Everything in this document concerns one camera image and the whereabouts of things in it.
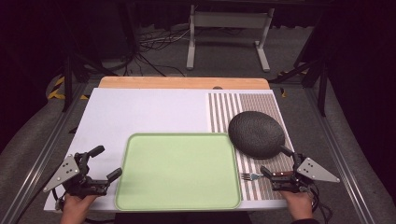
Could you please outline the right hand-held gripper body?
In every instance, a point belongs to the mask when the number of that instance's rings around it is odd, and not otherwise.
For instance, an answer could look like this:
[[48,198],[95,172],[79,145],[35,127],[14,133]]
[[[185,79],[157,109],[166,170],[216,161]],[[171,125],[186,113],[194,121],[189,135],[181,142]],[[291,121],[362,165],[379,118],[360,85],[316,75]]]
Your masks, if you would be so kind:
[[294,164],[290,172],[271,176],[274,191],[308,192],[316,181],[339,183],[340,179],[313,159],[293,153]]

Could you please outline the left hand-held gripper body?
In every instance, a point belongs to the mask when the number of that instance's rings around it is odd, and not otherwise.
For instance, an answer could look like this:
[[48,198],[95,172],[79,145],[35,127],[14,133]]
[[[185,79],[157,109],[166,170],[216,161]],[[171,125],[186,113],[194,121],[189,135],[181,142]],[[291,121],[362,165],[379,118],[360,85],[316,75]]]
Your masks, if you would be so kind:
[[88,195],[106,195],[109,181],[94,180],[88,176],[88,161],[93,156],[89,152],[66,156],[43,191],[49,192],[62,185],[66,193],[81,199]]

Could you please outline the fork with wooden handle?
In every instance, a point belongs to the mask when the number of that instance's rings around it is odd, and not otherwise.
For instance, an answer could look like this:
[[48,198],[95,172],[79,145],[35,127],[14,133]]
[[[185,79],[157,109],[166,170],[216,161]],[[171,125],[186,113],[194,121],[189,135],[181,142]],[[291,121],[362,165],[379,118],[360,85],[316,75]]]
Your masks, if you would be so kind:
[[289,180],[291,176],[292,176],[292,172],[278,172],[278,173],[272,173],[271,175],[242,173],[240,175],[240,177],[246,181],[253,181],[260,178],[267,178],[272,182],[286,181]]

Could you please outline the dark textured oval plate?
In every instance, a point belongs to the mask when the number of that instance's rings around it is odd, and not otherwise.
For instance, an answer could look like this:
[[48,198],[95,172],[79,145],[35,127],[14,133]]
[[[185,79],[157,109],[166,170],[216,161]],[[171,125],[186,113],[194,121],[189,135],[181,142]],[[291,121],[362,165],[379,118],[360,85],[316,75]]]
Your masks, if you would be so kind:
[[285,133],[280,124],[258,111],[234,116],[228,126],[228,135],[237,150],[254,159],[272,159],[285,145]]

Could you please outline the person's left hand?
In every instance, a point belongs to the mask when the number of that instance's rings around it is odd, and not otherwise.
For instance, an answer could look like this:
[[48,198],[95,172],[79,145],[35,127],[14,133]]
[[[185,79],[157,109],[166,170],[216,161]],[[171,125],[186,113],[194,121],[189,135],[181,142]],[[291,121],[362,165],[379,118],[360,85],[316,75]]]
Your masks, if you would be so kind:
[[83,224],[97,195],[89,195],[84,199],[70,194],[65,195],[64,210],[60,224]]

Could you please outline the person's right hand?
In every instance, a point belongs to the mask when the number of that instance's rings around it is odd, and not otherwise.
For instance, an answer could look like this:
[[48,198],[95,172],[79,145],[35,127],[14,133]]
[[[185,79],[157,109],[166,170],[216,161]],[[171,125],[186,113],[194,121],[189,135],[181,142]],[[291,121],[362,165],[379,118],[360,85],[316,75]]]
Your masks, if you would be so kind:
[[281,191],[293,221],[313,218],[312,199],[307,192]]

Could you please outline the white table mat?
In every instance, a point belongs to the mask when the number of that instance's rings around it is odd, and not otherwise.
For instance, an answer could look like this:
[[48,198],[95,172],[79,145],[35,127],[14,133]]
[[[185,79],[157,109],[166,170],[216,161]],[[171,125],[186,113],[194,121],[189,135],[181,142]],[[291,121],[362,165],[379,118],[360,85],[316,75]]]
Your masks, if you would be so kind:
[[[96,88],[85,108],[69,154],[103,146],[105,151],[89,161],[89,174],[104,178],[122,169],[124,154],[132,135],[137,133],[212,133],[209,131],[207,95],[209,93],[267,93],[270,90],[161,90]],[[115,205],[119,179],[92,210],[123,212]],[[283,200],[246,202],[235,209],[264,210],[285,207]]]

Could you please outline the light green tray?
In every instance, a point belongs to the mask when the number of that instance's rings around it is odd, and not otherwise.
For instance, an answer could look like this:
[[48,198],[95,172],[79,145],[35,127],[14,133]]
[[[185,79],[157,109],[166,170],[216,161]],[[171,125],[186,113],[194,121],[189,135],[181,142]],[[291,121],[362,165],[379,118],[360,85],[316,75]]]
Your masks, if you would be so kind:
[[233,145],[225,133],[137,133],[117,186],[123,212],[235,209],[241,202]]

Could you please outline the black tripod stand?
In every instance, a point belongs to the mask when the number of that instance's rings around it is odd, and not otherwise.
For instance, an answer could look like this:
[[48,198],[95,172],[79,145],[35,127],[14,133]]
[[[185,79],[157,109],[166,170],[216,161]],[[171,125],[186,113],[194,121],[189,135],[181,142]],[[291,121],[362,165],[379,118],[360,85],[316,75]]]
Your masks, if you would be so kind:
[[91,69],[96,70],[100,74],[106,76],[115,76],[115,73],[104,68],[99,63],[88,59],[81,53],[77,53],[75,50],[69,50],[66,52],[66,58],[64,59],[64,109],[66,112],[73,103],[73,84],[72,79],[75,77],[78,82],[86,83],[89,79],[89,69],[86,68],[88,65]]
[[325,99],[328,81],[328,68],[323,59],[298,65],[296,68],[290,70],[289,72],[280,72],[276,78],[270,79],[269,83],[282,83],[283,81],[286,81],[291,77],[295,77],[304,71],[306,71],[306,75],[301,81],[301,85],[304,88],[312,88],[314,84],[319,81],[318,111],[322,117],[325,117]]

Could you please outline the yellow and black floor tape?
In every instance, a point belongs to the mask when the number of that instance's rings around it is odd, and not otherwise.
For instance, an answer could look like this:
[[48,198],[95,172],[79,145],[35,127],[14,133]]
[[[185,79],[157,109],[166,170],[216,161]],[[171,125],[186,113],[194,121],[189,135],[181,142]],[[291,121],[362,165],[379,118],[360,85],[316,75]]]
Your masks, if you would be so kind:
[[65,94],[60,93],[60,88],[64,84],[65,78],[64,76],[59,76],[57,81],[55,82],[52,90],[49,92],[48,98],[49,99],[65,99]]

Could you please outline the striped placemat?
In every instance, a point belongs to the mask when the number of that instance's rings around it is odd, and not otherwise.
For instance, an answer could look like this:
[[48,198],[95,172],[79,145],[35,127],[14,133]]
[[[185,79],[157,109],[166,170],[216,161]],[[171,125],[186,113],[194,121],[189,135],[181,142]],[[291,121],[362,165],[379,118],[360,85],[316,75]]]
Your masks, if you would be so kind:
[[[208,103],[209,131],[227,133],[231,119],[244,111],[259,111],[278,122],[285,134],[285,146],[293,150],[287,128],[279,111],[276,98],[272,92],[267,93],[209,93]],[[271,172],[289,171],[293,165],[292,158],[279,153],[269,160],[252,159],[238,150],[235,151],[237,171],[239,174],[260,172],[265,166]],[[272,184],[267,178],[254,181],[240,180],[242,200],[246,202],[281,200],[278,192],[272,191]]]

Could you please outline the person's dark clothing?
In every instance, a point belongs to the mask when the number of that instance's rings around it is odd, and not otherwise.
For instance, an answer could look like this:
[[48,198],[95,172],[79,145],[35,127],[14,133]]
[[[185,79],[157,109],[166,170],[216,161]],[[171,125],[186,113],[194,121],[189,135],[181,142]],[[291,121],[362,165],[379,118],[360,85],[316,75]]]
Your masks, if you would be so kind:
[[252,224],[247,212],[118,213],[114,224]]

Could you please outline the white metal stand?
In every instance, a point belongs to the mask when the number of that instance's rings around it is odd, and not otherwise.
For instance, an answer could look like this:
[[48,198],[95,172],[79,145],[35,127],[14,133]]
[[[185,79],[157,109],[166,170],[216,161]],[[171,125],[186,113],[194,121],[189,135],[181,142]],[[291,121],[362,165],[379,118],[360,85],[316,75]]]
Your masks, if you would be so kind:
[[266,54],[264,52],[264,43],[275,10],[269,8],[264,13],[242,13],[242,12],[203,12],[197,11],[195,5],[191,5],[190,10],[190,39],[187,54],[186,68],[192,70],[194,68],[195,57],[195,28],[240,28],[240,29],[261,29],[262,37],[260,40],[254,42],[262,70],[266,73],[270,71]]

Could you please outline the aluminium rail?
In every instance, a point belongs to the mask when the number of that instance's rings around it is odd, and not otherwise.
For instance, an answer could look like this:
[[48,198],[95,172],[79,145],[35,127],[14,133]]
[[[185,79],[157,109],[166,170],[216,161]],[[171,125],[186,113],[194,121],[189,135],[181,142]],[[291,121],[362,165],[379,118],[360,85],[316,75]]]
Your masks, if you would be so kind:
[[4,217],[0,220],[0,224],[17,224],[18,219],[23,214],[23,209],[27,208],[29,200],[34,198],[32,193],[35,190],[35,186],[42,175],[57,142],[59,141],[61,132],[64,129],[70,114],[76,107],[78,99],[84,92],[86,86],[86,83],[77,83],[75,88],[66,95],[66,99],[64,100],[66,110],[59,115],[59,118],[57,118],[45,145],[40,150],[33,166],[28,170],[13,202],[10,204]]
[[324,132],[330,154],[359,220],[363,224],[380,224],[377,199],[381,197],[383,186],[362,154],[339,104],[330,105],[330,110],[322,115],[316,90],[305,89],[304,92]]

